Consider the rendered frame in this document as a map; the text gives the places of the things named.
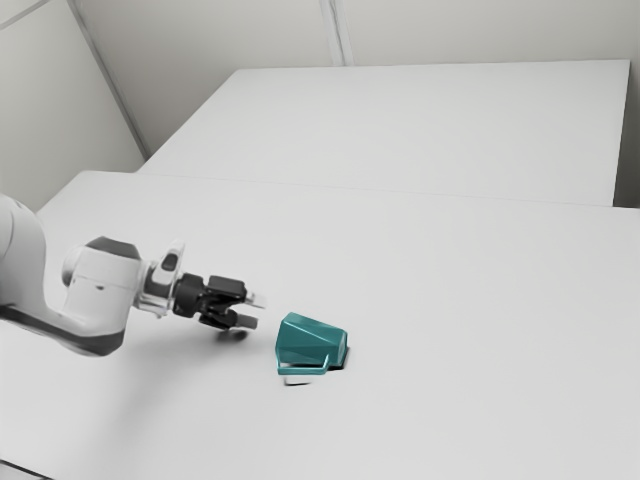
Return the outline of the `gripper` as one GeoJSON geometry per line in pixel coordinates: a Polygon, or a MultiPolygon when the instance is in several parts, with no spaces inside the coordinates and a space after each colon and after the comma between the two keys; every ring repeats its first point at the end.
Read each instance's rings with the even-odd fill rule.
{"type": "Polygon", "coordinates": [[[264,295],[249,290],[241,280],[210,276],[205,285],[202,277],[184,273],[174,288],[172,311],[186,318],[199,315],[200,323],[219,330],[255,330],[258,327],[256,317],[230,309],[239,304],[265,309],[267,300],[264,295]],[[208,300],[220,308],[207,305],[208,300]]]}

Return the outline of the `teal faceted mug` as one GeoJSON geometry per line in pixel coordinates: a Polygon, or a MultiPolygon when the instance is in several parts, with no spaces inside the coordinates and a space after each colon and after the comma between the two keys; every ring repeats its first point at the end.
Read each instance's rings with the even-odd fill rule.
{"type": "Polygon", "coordinates": [[[343,369],[347,353],[344,329],[294,312],[281,320],[275,344],[279,375],[314,376],[343,369]]]}

